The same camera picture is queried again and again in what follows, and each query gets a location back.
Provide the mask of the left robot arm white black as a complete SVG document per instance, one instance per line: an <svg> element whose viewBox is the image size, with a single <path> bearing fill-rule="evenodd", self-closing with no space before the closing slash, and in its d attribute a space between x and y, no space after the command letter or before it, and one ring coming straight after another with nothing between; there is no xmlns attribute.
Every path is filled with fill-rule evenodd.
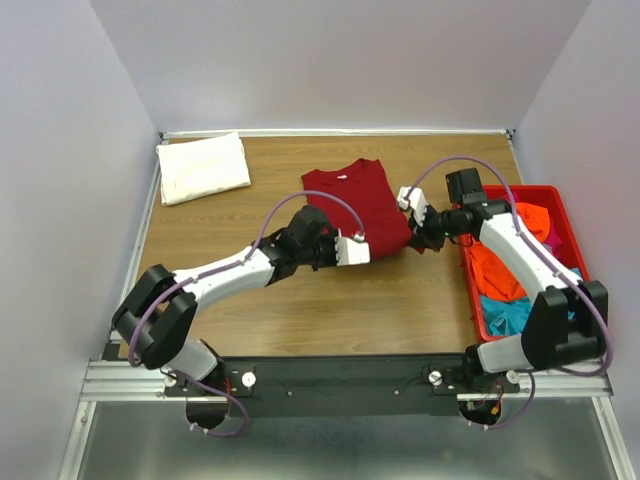
<svg viewBox="0 0 640 480"><path fill-rule="evenodd" d="M214 393L222 359L207 342L189 336L195 317L222 300L284 280L303 265L339 266L348 241L323 211L306 205L286 227L232 257L187 270L148 268L112 319L128 345L129 364L183 374L197 393Z"/></svg>

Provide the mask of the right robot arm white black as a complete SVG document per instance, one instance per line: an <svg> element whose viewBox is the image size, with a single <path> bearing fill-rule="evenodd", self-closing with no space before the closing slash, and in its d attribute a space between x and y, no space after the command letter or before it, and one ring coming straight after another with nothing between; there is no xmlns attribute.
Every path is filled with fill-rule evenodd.
<svg viewBox="0 0 640 480"><path fill-rule="evenodd" d="M509 370L566 371L569 365L608 363L608 292L565 267L538 241L516 209L511 189L490 198L474 168L446 177L452 206L439 211L416 185L403 187L399 208L409 214L411 244L434 252L446 240L469 235L493 253L523 288L532 309L522 332L468 347L460 379L480 392Z"/></svg>

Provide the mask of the dark red t shirt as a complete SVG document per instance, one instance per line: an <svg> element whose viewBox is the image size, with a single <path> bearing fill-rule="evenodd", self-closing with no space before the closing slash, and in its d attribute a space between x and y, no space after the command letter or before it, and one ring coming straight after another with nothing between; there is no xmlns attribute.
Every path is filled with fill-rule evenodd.
<svg viewBox="0 0 640 480"><path fill-rule="evenodd" d="M331 225L351 236L365 232L373 261L395 255L408 246L411 230L396 205L386 172L378 160L358 159L335 171L312 170L301 176L303 187L342 199L359 217L338 203L311 195L308 203L321 209Z"/></svg>

